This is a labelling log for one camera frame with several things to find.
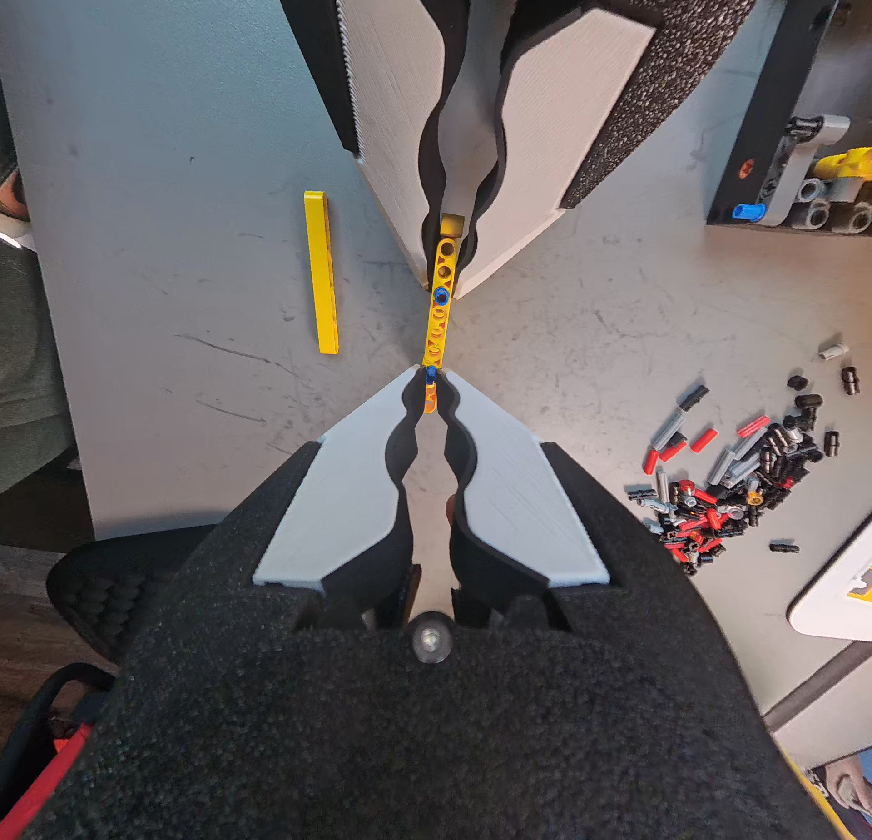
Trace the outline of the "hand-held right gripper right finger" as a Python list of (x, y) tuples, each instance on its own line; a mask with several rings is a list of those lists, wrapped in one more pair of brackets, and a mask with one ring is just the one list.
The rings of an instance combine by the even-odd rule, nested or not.
[(438, 377), (457, 480), (452, 566), (467, 588), (608, 584), (609, 572), (542, 440), (453, 371)]

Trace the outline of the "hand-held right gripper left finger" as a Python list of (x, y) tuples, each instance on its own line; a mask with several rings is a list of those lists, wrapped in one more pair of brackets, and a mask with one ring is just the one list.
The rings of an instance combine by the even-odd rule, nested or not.
[(415, 460), (420, 368), (329, 429), (255, 569), (255, 585), (394, 590), (411, 564), (403, 479)]

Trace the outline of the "partly built yellow lego model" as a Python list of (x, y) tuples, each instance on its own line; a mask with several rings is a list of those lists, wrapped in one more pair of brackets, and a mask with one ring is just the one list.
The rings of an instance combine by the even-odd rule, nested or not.
[(871, 0), (787, 0), (706, 222), (870, 238)]

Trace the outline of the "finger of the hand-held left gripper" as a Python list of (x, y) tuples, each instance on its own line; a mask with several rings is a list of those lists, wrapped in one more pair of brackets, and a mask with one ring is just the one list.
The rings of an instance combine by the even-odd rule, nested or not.
[(578, 8), (520, 42), (496, 99), (498, 158), (482, 183), (454, 293), (463, 298), (553, 224), (656, 28)]
[(446, 172), (441, 114), (471, 0), (335, 0), (357, 165), (419, 283), (430, 289)]

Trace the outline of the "red black bag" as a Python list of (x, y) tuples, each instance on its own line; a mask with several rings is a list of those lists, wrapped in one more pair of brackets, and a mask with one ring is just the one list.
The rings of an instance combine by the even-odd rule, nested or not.
[[(97, 666), (75, 662), (55, 671), (26, 705), (1, 756), (1, 837), (17, 839), (79, 758), (117, 677)], [(61, 691), (82, 684), (69, 729), (58, 734), (52, 708)]]

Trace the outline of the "plain yellow lego beam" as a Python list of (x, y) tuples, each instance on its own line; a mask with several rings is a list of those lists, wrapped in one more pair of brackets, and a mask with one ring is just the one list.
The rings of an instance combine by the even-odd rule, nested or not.
[(303, 205), (319, 351), (337, 355), (339, 335), (328, 199), (322, 191), (307, 190), (303, 194)]

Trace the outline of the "printed lego set box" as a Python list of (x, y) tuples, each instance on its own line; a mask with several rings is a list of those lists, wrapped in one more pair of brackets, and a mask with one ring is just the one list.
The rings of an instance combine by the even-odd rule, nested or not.
[(805, 777), (839, 832), (871, 838), (871, 747), (808, 769)]

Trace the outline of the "white instruction board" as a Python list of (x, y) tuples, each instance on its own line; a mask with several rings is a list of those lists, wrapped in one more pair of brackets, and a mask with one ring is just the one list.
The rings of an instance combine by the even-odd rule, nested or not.
[(788, 613), (801, 634), (871, 641), (871, 537), (860, 534), (797, 598)]

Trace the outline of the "pile of small lego pins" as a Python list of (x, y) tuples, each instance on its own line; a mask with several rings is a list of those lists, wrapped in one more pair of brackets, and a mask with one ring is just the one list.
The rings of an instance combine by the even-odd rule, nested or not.
[(710, 421), (694, 432), (689, 415), (710, 389), (689, 387), (648, 443), (647, 482), (624, 488), (645, 512), (644, 527), (687, 577), (714, 564), (729, 541), (783, 505), (813, 466), (840, 453), (837, 429), (817, 431), (824, 398), (808, 372), (795, 371), (785, 386), (791, 399), (778, 417), (761, 411), (732, 429)]

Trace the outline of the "yellow lego beam blue pins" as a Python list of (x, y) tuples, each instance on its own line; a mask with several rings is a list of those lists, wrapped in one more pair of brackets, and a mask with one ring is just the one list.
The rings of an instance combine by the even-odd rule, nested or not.
[(451, 311), (457, 257), (465, 218), (457, 214), (443, 214), (440, 236), (435, 250), (431, 300), (426, 329), (426, 346), (422, 366), (426, 370), (425, 414), (434, 413), (438, 404), (435, 383), (441, 369), (446, 348), (447, 329)]

